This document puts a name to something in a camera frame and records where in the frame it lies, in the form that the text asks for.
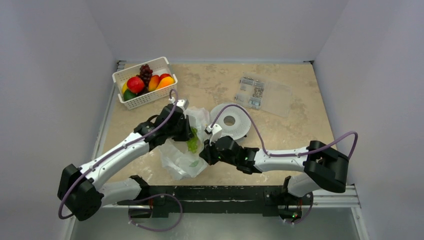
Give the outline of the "fake green grapes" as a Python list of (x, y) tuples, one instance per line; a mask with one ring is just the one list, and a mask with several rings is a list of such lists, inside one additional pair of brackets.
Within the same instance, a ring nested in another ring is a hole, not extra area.
[(191, 132), (193, 134), (192, 138), (190, 138), (186, 144), (187, 144), (187, 149), (189, 152), (195, 154), (198, 151), (198, 130), (195, 127), (191, 127)]

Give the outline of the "fake red fruit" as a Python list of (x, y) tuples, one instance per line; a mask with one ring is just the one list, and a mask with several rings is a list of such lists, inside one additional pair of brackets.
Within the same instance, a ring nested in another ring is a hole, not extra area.
[(134, 77), (131, 77), (126, 82), (126, 86), (127, 86), (129, 91), (131, 91), (134, 94), (138, 94), (138, 93), (142, 92), (143, 89), (145, 88), (145, 83), (143, 82), (143, 80), (140, 77), (134, 76)]

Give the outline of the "white plastic bag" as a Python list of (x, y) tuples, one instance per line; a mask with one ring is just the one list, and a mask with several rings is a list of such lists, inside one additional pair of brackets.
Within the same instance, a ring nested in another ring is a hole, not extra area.
[(205, 160), (199, 157), (204, 148), (207, 135), (204, 132), (207, 124), (211, 122), (210, 112), (205, 108), (189, 107), (187, 116), (190, 127), (197, 129), (198, 150), (196, 153), (188, 151), (187, 142), (176, 142), (168, 139), (159, 147), (161, 164), (174, 180), (192, 179), (198, 176), (206, 167)]

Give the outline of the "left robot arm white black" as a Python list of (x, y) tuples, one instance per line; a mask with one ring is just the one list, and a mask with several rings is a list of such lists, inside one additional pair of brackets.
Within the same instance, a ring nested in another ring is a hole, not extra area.
[(118, 171), (132, 161), (151, 152), (166, 140), (185, 142), (191, 136), (189, 119), (185, 115), (187, 100), (166, 105), (159, 115), (140, 123), (122, 142), (104, 155), (80, 167), (73, 164), (61, 174), (57, 196), (60, 199), (58, 216), (66, 219), (63, 208), (79, 221), (92, 217), (100, 207), (121, 201), (134, 201), (138, 205), (149, 199), (149, 185), (133, 175), (124, 181), (108, 183)]

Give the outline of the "fake orange fruit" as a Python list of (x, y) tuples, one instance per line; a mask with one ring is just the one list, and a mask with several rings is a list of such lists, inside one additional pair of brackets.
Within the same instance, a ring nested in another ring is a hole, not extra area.
[(164, 77), (160, 80), (159, 84), (157, 85), (156, 90), (168, 87), (168, 86), (170, 86), (174, 83), (175, 83), (175, 80), (171, 76)]

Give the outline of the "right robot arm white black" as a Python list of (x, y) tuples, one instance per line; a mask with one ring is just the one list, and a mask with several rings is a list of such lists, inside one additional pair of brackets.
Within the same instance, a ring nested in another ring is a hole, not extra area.
[(244, 174), (270, 171), (298, 172), (284, 181), (280, 196), (288, 204), (300, 197), (323, 189), (332, 193), (346, 191), (349, 158), (318, 140), (293, 150), (270, 150), (242, 147), (230, 136), (204, 141), (199, 156), (209, 165), (223, 162)]

